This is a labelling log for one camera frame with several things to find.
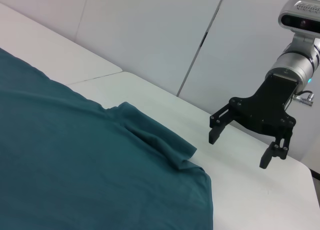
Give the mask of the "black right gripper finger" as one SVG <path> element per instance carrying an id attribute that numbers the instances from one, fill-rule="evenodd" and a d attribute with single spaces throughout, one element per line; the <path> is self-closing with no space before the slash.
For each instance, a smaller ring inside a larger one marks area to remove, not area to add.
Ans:
<path id="1" fill-rule="evenodd" d="M 209 118 L 208 142 L 214 144 L 220 137 L 225 127 L 233 121 L 233 113 L 229 110 L 230 104 L 226 104 Z"/>
<path id="2" fill-rule="evenodd" d="M 286 128 L 281 131 L 275 137 L 275 140 L 272 141 L 269 147 L 265 150 L 260 159 L 259 167 L 262 169 L 266 169 L 273 157 L 279 157 L 280 159 L 285 160 L 289 151 L 289 145 L 292 135 L 292 128 Z"/>

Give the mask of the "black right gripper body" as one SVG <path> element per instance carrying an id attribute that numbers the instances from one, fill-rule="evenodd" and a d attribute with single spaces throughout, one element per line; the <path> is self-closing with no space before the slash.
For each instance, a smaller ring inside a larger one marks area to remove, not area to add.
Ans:
<path id="1" fill-rule="evenodd" d="M 296 119 L 285 112 L 298 82 L 270 74 L 250 97 L 233 97 L 229 109 L 235 121 L 257 134 L 291 138 Z"/>

